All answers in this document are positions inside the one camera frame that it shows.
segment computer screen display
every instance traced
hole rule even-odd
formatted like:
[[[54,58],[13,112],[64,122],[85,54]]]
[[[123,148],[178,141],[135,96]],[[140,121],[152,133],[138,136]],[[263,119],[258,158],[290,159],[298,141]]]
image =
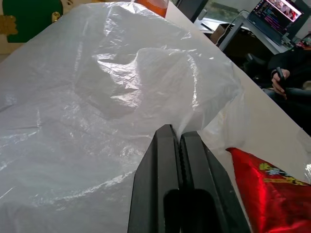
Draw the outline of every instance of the computer screen display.
[[[290,0],[261,0],[253,12],[280,34],[302,15]]]

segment person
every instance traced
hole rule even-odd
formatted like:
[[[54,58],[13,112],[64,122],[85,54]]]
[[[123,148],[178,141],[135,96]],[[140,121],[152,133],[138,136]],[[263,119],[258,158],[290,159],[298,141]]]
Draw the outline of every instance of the person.
[[[280,10],[284,6],[284,3],[281,0],[277,0],[275,6]]]
[[[298,18],[298,14],[297,14],[295,11],[292,11],[292,10],[291,10],[290,15],[292,15],[291,17],[289,16],[290,19],[292,19],[292,20],[294,20],[294,21]]]
[[[285,15],[289,15],[290,14],[290,8],[289,8],[289,6],[287,6],[287,5],[284,5],[283,7],[282,7],[282,9],[281,9],[281,12],[283,12]]]
[[[285,85],[280,85],[280,67]],[[264,89],[301,128],[311,135],[311,47],[289,50],[270,60],[273,90]]]

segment red foil bag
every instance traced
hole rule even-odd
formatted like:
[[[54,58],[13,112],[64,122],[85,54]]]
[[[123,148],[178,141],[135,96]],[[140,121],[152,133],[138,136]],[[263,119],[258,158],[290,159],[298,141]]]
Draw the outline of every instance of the red foil bag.
[[[227,150],[255,233],[311,233],[311,185],[252,154]]]

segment person's hand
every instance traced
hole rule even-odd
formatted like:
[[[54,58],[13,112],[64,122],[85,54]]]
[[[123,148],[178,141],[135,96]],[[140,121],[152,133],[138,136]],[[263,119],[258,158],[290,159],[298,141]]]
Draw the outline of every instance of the person's hand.
[[[289,76],[290,76],[290,72],[286,69],[282,69],[282,72],[283,72],[283,75],[284,75],[284,78],[287,79]],[[278,76],[277,73],[275,73],[273,75],[273,78],[272,78],[272,86],[273,86],[273,89],[275,92],[277,92],[279,95],[283,96],[284,99],[287,100],[287,96],[285,94],[285,91],[284,89],[278,84],[278,82],[280,81],[280,77]]]

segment window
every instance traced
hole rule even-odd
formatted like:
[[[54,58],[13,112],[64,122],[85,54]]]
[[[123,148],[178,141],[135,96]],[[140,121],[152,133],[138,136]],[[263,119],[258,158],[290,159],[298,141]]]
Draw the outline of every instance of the window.
[[[176,3],[178,2],[178,0],[170,0],[172,3],[174,3],[174,5],[176,5]]]
[[[234,0],[209,0],[204,7],[207,11],[205,17],[224,22],[231,22],[239,13],[234,8]]]

